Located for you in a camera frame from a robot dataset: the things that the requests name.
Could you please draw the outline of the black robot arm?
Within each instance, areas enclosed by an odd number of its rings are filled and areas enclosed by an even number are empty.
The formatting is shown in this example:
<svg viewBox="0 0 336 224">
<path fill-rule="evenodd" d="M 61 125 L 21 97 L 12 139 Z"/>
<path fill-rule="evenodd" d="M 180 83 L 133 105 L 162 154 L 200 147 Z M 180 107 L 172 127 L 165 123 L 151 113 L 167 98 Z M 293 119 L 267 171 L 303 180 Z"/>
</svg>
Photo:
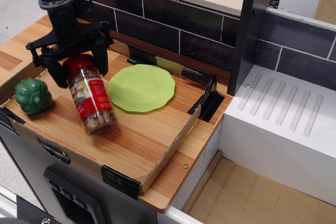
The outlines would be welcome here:
<svg viewBox="0 0 336 224">
<path fill-rule="evenodd" d="M 60 60 L 90 51 L 99 72 L 108 73 L 108 47 L 113 44 L 111 24 L 100 21 L 83 24 L 77 20 L 75 0 L 39 0 L 39 7 L 48 13 L 52 30 L 26 45 L 35 67 L 46 68 L 61 88 L 68 86 Z"/>
</svg>

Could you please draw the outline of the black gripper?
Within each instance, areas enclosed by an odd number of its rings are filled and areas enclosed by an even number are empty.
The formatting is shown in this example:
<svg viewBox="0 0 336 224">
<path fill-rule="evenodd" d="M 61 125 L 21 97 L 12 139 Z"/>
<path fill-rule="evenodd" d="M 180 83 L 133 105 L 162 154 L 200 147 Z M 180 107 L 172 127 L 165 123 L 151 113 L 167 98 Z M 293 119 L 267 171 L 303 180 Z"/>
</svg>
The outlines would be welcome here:
<svg viewBox="0 0 336 224">
<path fill-rule="evenodd" d="M 80 23 L 71 7 L 47 13 L 51 32 L 26 45 L 34 65 L 46 67 L 56 84 L 67 88 L 66 74 L 58 60 L 90 50 L 99 72 L 105 76 L 109 71 L 107 49 L 113 43 L 110 22 Z"/>
</svg>

